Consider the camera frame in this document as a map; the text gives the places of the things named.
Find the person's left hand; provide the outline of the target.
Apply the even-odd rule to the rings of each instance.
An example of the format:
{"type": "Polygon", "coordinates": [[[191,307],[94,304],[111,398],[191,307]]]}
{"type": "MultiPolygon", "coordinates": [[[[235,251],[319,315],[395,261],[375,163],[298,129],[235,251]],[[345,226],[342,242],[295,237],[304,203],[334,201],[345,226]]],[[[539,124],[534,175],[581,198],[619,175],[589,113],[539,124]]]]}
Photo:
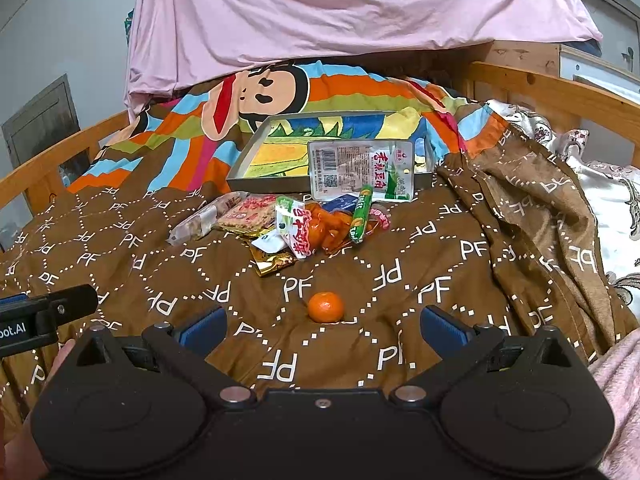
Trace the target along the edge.
{"type": "MultiPolygon", "coordinates": [[[[52,378],[75,347],[76,340],[69,339],[55,357],[50,373],[44,382],[48,388],[52,378]]],[[[49,468],[43,460],[40,449],[32,437],[32,412],[27,415],[23,426],[16,436],[6,443],[1,451],[1,479],[37,480],[49,474],[49,468]]]]}

